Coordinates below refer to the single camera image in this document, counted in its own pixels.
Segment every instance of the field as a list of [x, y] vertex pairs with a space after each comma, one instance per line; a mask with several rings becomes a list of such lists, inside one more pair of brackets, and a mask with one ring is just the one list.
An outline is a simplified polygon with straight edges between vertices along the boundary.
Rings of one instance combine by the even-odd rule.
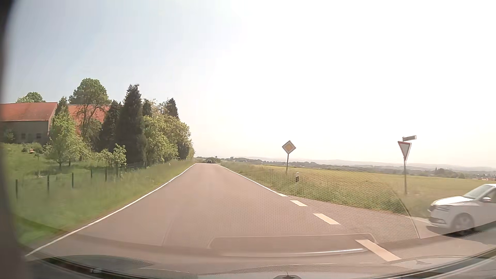
[[407, 176], [405, 195], [402, 175], [308, 168], [289, 168], [286, 175], [285, 167], [238, 162], [222, 165], [282, 194], [415, 217], [428, 217], [427, 208], [434, 200], [463, 195], [486, 182]]
[[3, 146], [10, 207], [22, 244], [44, 242], [73, 230], [150, 192], [194, 164], [190, 160], [171, 161], [146, 169], [122, 169], [117, 175], [112, 168], [105, 181], [105, 167], [96, 162], [76, 162], [59, 170], [58, 164], [43, 156], [38, 161], [34, 155], [21, 152], [21, 148], [16, 144]]

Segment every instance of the farm building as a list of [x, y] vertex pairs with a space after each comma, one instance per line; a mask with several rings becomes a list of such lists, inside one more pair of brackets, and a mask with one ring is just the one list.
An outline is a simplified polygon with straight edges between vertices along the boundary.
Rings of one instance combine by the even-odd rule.
[[[76, 122], [76, 132], [79, 135], [81, 134], [81, 129], [79, 128], [79, 126], [83, 122], [84, 115], [82, 113], [78, 114], [78, 112], [81, 111], [82, 107], [83, 107], [83, 105], [71, 105], [71, 104], [69, 104], [67, 106], [67, 108], [69, 110], [69, 114]], [[102, 111], [99, 108], [95, 108], [93, 105], [89, 105], [88, 109], [87, 109], [87, 113], [91, 114], [91, 112], [94, 111], [95, 113], [93, 114], [92, 118], [103, 123], [103, 120], [105, 119], [105, 113], [109, 110], [109, 108], [110, 108], [110, 106], [102, 106], [102, 109], [103, 109], [103, 111]]]
[[14, 133], [15, 143], [48, 142], [57, 102], [0, 104], [2, 130]]

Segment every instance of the windshield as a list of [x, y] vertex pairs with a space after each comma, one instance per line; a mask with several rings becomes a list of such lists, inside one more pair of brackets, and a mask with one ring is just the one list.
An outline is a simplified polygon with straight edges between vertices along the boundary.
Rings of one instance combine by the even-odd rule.
[[481, 186], [471, 190], [470, 192], [464, 194], [463, 196], [466, 198], [475, 200], [475, 199], [482, 197], [482, 195], [487, 193], [492, 188], [494, 188], [494, 186], [484, 184], [484, 185], [481, 185]]
[[461, 196], [496, 183], [495, 8], [17, 1], [0, 150], [23, 255], [154, 277], [492, 249], [496, 199]]

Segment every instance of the car headlight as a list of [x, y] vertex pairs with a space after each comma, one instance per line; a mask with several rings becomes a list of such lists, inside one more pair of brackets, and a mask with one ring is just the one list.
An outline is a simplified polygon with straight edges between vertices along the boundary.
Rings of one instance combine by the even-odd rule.
[[452, 206], [442, 205], [442, 206], [437, 206], [435, 209], [440, 210], [440, 211], [449, 211], [449, 209], [450, 209], [451, 207], [452, 207]]

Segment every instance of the yield sign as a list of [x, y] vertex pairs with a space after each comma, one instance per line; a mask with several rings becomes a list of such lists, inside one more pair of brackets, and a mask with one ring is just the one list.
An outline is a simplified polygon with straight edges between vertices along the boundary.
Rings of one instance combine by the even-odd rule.
[[410, 153], [410, 148], [412, 147], [411, 142], [398, 141], [400, 145], [401, 153], [403, 153], [403, 160], [408, 159], [408, 153]]

